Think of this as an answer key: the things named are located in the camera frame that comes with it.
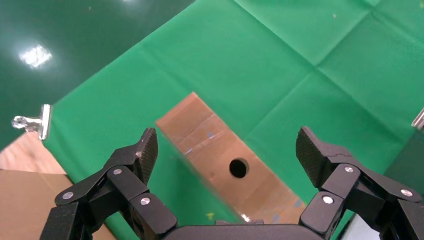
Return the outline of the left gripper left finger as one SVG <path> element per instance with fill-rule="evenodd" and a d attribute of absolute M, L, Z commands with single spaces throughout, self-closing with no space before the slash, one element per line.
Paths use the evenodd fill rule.
<path fill-rule="evenodd" d="M 99 171 L 55 197 L 40 238 L 90 240 L 120 213 L 139 239 L 163 239 L 178 221 L 148 188 L 157 157 L 157 132 L 148 127 L 137 143 L 116 149 Z"/>

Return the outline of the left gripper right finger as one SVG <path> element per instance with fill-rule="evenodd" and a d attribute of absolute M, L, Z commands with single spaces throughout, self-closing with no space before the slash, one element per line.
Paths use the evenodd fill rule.
<path fill-rule="evenodd" d="M 301 226 L 328 240 L 351 211 L 382 240 L 423 239 L 424 204 L 418 192 L 365 167 L 345 147 L 321 141 L 306 126 L 298 131 L 295 153 L 318 190 L 299 217 Z"/>

